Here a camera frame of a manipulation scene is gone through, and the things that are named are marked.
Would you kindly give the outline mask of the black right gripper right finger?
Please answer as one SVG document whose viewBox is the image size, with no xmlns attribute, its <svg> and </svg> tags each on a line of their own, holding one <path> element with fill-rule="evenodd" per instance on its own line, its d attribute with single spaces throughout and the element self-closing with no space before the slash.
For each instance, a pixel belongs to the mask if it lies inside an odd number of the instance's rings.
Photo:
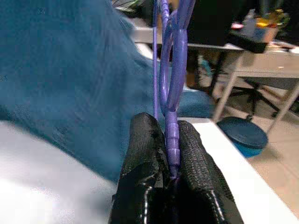
<svg viewBox="0 0 299 224">
<path fill-rule="evenodd" d="M 228 183 L 199 132 L 184 120 L 178 126 L 178 224 L 244 224 Z"/>
</svg>

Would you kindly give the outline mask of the black office chair base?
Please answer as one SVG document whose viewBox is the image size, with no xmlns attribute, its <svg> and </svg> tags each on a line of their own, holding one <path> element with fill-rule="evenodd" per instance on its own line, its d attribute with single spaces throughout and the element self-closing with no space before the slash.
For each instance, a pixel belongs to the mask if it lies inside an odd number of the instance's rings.
<svg viewBox="0 0 299 224">
<path fill-rule="evenodd" d="M 258 101 L 263 101 L 264 103 L 266 103 L 266 105 L 274 109 L 274 112 L 272 113 L 271 116 L 275 118 L 279 113 L 280 109 L 277 106 L 275 106 L 271 101 L 269 101 L 267 98 L 265 98 L 262 95 L 262 93 L 259 92 L 259 89 L 262 87 L 262 85 L 254 81 L 249 81 L 248 79 L 245 79 L 244 81 L 245 83 L 249 84 L 251 88 L 233 87 L 233 90 L 237 90 L 237 91 L 232 92 L 229 95 L 229 97 L 244 96 L 244 95 L 248 96 L 247 102 L 251 103 L 251 114 L 247 115 L 246 120 L 247 121 L 252 120 L 253 116 L 255 115 Z"/>
</svg>

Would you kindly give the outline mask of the blue round container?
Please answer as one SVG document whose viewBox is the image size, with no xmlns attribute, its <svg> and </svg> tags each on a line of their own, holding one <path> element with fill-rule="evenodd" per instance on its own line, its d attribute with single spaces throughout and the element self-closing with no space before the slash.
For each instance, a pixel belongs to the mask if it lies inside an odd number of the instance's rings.
<svg viewBox="0 0 299 224">
<path fill-rule="evenodd" d="M 265 131 L 249 120 L 225 117 L 217 125 L 246 158 L 259 155 L 268 144 Z"/>
</svg>

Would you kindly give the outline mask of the blue denim jeans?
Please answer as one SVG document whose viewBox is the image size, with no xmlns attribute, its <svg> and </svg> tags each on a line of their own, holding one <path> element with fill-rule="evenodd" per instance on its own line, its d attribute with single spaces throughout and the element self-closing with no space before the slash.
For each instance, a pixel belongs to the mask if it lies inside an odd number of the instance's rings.
<svg viewBox="0 0 299 224">
<path fill-rule="evenodd" d="M 0 0 L 0 116 L 118 181 L 130 121 L 153 110 L 132 34 L 109 0 Z"/>
</svg>

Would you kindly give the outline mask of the grey desk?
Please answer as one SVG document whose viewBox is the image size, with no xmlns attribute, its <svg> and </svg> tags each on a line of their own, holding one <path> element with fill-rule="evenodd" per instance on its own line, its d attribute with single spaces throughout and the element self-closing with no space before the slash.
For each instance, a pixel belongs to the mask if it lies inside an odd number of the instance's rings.
<svg viewBox="0 0 299 224">
<path fill-rule="evenodd" d="M 285 116 L 294 100 L 299 95 L 299 54 L 266 51 L 263 54 L 253 54 L 235 45 L 225 44 L 224 46 L 188 44 L 188 48 L 200 52 L 219 52 L 225 54 L 224 65 L 222 66 L 229 74 L 228 84 L 223 95 L 217 104 L 213 121 L 218 121 L 227 102 L 232 88 L 238 77 L 263 77 L 263 78 L 285 78 L 296 79 L 295 86 L 290 91 L 289 97 L 284 101 L 276 118 L 268 128 L 271 133 L 277 123 Z"/>
</svg>

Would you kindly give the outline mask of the purple plastic hanger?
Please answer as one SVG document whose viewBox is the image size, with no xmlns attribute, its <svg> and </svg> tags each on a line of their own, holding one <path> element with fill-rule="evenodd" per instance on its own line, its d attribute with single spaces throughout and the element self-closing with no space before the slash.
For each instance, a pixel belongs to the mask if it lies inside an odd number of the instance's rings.
<svg viewBox="0 0 299 224">
<path fill-rule="evenodd" d="M 171 179 L 180 166 L 177 109 L 183 90 L 187 64 L 187 28 L 196 0 L 180 0 L 169 12 L 168 0 L 153 5 L 153 114 L 165 117 L 165 146 Z"/>
</svg>

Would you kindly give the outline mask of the white table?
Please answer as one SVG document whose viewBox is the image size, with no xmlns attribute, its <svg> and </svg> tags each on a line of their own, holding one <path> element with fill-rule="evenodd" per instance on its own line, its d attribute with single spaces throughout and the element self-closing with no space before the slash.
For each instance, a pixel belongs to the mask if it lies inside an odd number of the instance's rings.
<svg viewBox="0 0 299 224">
<path fill-rule="evenodd" d="M 299 205 L 299 182 L 270 153 L 247 160 L 210 119 L 186 118 L 224 174 L 245 224 L 299 224 L 283 196 Z"/>
</svg>

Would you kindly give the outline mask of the black box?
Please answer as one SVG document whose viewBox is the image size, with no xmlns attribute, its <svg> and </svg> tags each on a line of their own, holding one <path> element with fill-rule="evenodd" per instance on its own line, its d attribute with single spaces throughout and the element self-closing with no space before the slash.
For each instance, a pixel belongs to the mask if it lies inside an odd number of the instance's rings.
<svg viewBox="0 0 299 224">
<path fill-rule="evenodd" d="M 255 54 L 262 54 L 268 45 L 268 43 L 254 40 L 253 37 L 248 37 L 235 30 L 229 32 L 227 41 L 228 43 Z"/>
</svg>

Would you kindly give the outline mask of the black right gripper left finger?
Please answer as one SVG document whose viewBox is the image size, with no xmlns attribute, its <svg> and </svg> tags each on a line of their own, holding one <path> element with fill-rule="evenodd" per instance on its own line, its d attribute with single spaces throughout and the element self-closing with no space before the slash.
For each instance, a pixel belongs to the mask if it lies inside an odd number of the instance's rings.
<svg viewBox="0 0 299 224">
<path fill-rule="evenodd" d="M 129 146 L 109 224 L 168 224 L 170 181 L 164 134 L 148 113 L 131 119 Z"/>
</svg>

